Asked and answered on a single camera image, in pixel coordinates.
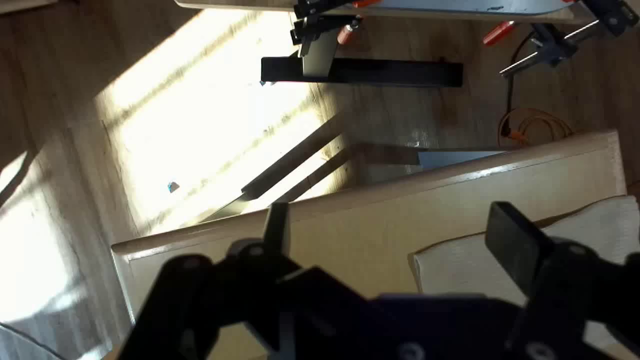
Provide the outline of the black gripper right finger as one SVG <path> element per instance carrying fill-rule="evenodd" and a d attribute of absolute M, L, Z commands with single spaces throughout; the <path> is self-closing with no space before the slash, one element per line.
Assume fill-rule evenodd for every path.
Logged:
<path fill-rule="evenodd" d="M 489 205 L 483 244 L 526 296 L 585 293 L 593 287 L 595 251 L 544 234 L 509 201 Z"/>

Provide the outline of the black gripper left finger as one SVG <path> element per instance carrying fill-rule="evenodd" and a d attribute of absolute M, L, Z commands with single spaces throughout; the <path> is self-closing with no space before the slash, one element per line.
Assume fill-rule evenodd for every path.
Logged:
<path fill-rule="evenodd" d="M 265 280 L 279 280 L 295 272 L 297 264 L 288 255 L 288 209 L 286 201 L 273 201 L 265 213 L 262 236 L 236 239 L 228 247 L 226 266 L 236 273 Z"/>

